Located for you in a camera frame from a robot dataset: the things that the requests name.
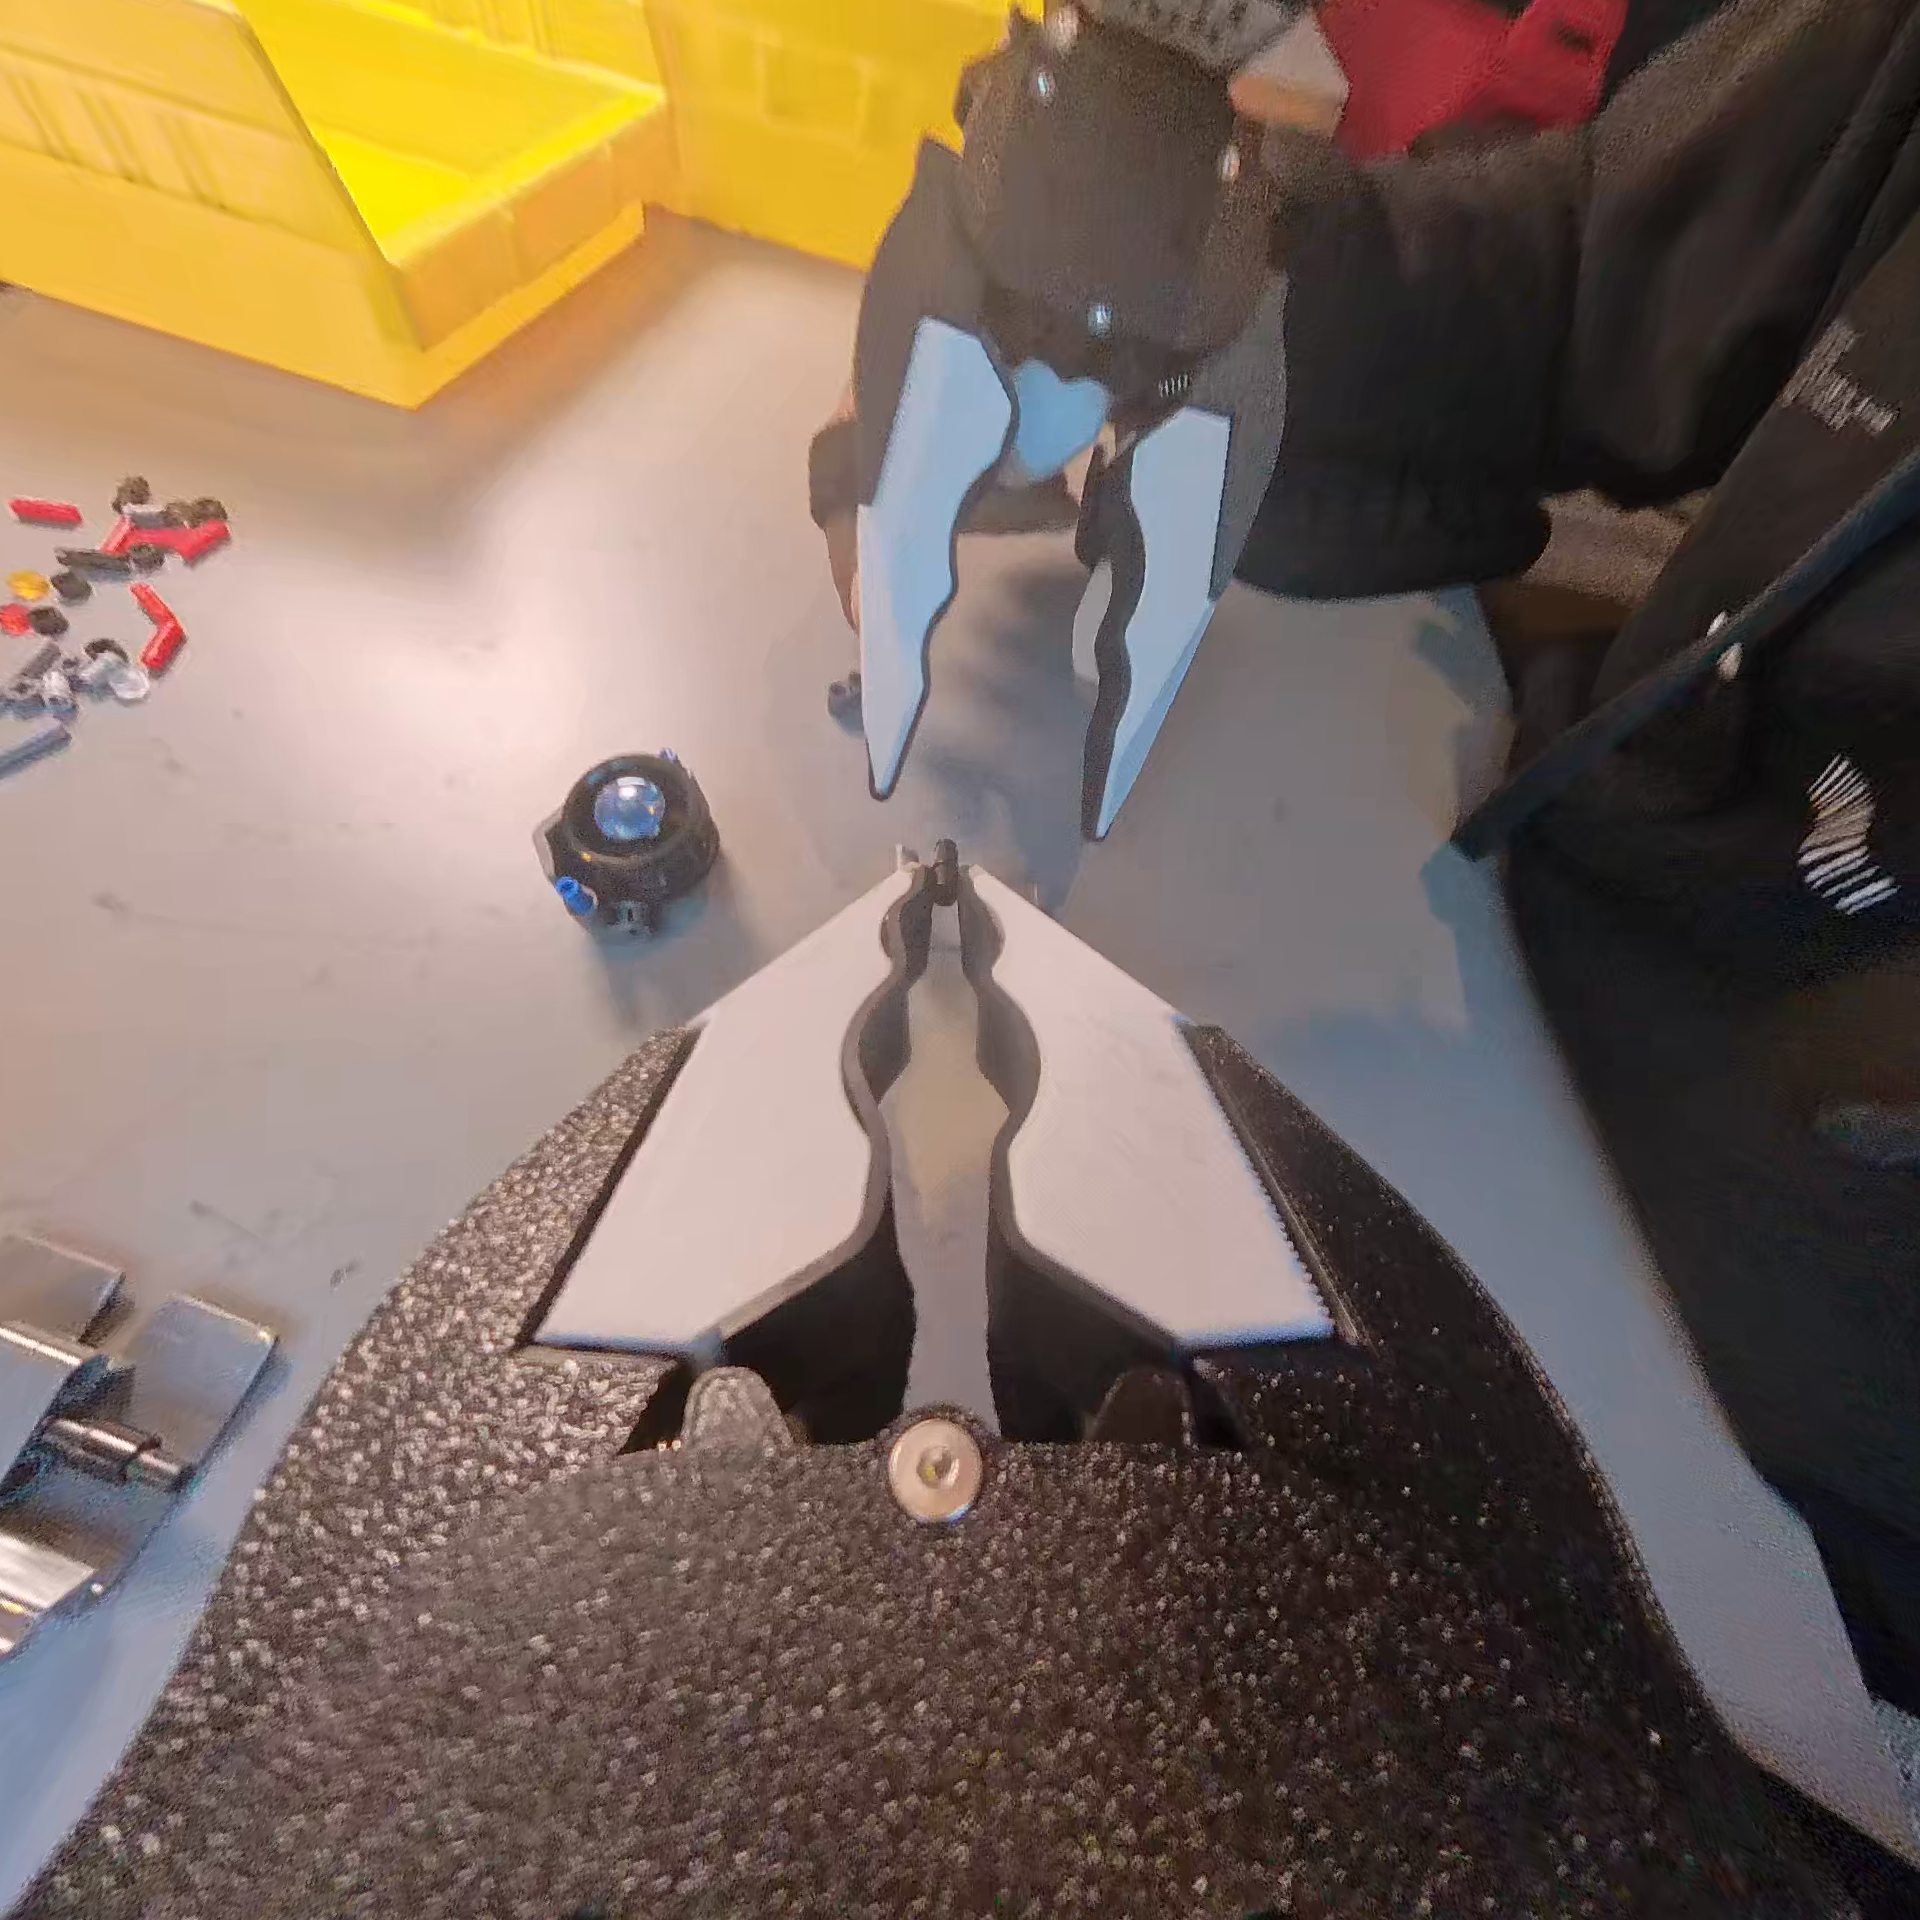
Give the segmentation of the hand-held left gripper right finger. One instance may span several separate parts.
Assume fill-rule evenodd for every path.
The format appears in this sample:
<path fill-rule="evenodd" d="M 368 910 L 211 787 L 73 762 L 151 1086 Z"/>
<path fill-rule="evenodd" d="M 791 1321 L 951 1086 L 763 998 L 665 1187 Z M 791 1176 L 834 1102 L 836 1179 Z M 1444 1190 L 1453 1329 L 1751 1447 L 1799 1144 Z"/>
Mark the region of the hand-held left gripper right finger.
<path fill-rule="evenodd" d="M 1136 1370 L 1337 1335 L 1195 1027 L 978 865 L 957 878 L 989 1156 L 985 1360 L 1000 1434 L 1075 1445 Z"/>

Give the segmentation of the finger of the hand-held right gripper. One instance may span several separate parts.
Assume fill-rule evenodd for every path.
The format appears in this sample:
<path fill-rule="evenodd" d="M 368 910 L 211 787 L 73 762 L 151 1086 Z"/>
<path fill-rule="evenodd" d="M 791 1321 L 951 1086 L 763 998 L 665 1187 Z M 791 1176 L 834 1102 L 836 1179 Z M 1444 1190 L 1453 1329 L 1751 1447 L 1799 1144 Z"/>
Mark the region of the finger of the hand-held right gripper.
<path fill-rule="evenodd" d="M 924 318 L 874 493 L 857 514 L 860 713 L 874 799 L 901 781 L 929 694 L 929 636 L 957 596 L 957 533 L 1012 432 L 1015 391 L 989 346 Z"/>
<path fill-rule="evenodd" d="M 1076 551 L 1076 673 L 1095 682 L 1085 737 L 1085 840 L 1099 844 L 1179 697 L 1217 608 L 1212 581 L 1232 427 L 1179 410 L 1092 461 Z"/>

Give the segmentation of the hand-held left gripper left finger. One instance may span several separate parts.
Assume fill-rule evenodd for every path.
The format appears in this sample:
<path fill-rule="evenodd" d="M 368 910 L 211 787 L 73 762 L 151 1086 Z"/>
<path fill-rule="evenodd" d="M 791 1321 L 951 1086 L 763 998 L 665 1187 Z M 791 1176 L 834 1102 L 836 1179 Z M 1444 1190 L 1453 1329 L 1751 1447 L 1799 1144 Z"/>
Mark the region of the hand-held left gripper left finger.
<path fill-rule="evenodd" d="M 896 870 L 676 1037 L 533 1345 L 754 1371 L 817 1445 L 901 1415 L 919 1335 L 883 1102 L 938 870 Z"/>

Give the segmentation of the yellow storage bin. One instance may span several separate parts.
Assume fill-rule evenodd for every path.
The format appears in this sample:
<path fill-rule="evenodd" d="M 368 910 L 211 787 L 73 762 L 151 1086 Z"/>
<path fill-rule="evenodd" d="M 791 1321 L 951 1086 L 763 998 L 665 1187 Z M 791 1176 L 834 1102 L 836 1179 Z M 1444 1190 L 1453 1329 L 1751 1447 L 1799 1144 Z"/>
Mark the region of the yellow storage bin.
<path fill-rule="evenodd" d="M 2 5 L 2 281 L 395 410 L 668 180 L 640 5 Z"/>
<path fill-rule="evenodd" d="M 648 5 L 676 208 L 861 274 L 1012 13 L 1043 5 Z"/>

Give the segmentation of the black toy lens assembly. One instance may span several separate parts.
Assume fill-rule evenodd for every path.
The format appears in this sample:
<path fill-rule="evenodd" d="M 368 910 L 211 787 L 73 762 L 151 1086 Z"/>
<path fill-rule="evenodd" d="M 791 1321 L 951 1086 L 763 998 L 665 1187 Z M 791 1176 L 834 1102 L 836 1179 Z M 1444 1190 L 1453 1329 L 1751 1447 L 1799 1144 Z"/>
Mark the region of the black toy lens assembly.
<path fill-rule="evenodd" d="M 535 830 L 535 856 L 579 928 L 653 938 L 707 881 L 722 832 L 679 754 L 616 754 L 579 774 Z"/>

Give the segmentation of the grey toy brick assembly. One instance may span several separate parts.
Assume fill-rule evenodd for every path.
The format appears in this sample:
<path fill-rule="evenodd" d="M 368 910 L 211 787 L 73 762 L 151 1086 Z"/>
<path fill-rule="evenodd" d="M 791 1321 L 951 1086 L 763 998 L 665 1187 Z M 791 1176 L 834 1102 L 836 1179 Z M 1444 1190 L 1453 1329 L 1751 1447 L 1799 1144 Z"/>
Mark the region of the grey toy brick assembly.
<path fill-rule="evenodd" d="M 107 1598 L 199 1482 L 277 1352 L 176 1295 L 127 1325 L 127 1275 L 2 1234 L 2 1660 Z"/>

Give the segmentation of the person's black hoodie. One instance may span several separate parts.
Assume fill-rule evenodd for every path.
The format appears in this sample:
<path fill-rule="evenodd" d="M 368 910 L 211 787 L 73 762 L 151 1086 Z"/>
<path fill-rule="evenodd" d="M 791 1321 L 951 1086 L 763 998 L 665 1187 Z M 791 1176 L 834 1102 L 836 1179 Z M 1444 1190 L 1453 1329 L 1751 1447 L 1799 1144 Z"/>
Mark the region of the person's black hoodie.
<path fill-rule="evenodd" d="M 1513 774 L 1918 451 L 1905 11 L 1849 126 L 1860 224 L 1834 292 L 1608 650 L 1526 671 Z M 1713 1390 L 1809 1521 L 1868 1689 L 1912 1715 L 1918 516 L 1532 816 L 1503 878 Z"/>

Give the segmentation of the pile of small toy parts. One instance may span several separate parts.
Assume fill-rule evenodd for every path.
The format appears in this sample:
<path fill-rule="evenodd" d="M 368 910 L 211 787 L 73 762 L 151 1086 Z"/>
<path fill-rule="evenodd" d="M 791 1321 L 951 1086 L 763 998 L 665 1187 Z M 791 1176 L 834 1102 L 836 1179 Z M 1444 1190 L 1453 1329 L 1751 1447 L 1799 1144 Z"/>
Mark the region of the pile of small toy parts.
<path fill-rule="evenodd" d="M 136 709 L 190 648 L 184 581 L 235 540 L 220 497 L 172 497 L 127 474 L 91 514 L 64 497 L 5 497 L 2 779 L 73 749 L 95 709 Z"/>

